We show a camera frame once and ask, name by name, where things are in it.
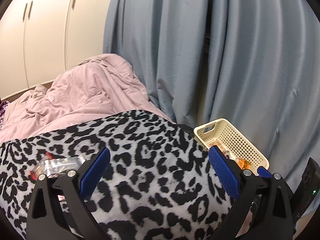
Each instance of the silver screw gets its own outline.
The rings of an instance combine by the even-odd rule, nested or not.
[[[73,170],[68,172],[69,177],[73,177],[75,174],[76,174],[76,172]]]
[[[273,176],[275,177],[275,179],[281,179],[281,175],[279,173],[275,173],[273,174]]]
[[[251,176],[252,172],[250,170],[246,169],[246,170],[243,171],[243,174],[245,176]]]
[[[45,175],[44,174],[40,174],[38,177],[39,180],[44,180],[45,179]]]

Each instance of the blue textured pad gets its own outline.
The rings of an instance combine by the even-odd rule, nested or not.
[[[88,198],[92,195],[98,182],[100,181],[104,171],[110,164],[110,151],[104,148],[99,156],[94,160],[92,165],[87,169],[80,181],[79,196],[80,198]]]
[[[271,178],[272,174],[266,170],[265,167],[259,166],[257,169],[258,174],[263,178]]]
[[[239,181],[215,147],[209,149],[209,161],[226,193],[235,200],[238,200],[240,196]]]

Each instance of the cabinet door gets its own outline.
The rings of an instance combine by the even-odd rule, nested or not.
[[[67,69],[103,50],[103,33],[110,0],[72,0],[67,23]]]
[[[28,89],[23,37],[30,0],[12,0],[0,20],[0,98]]]
[[[65,69],[65,32],[70,0],[32,0],[25,32],[30,87],[53,81]]]

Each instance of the basket handle hole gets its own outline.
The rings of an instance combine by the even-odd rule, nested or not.
[[[213,124],[213,125],[210,125],[210,126],[204,128],[204,133],[211,132],[211,131],[214,129],[215,126],[216,126],[216,125]]]

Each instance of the patterned purple cloth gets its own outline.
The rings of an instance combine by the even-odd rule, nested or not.
[[[8,104],[9,104],[9,101],[2,101],[0,103],[0,131],[3,127],[4,112],[6,111]]]

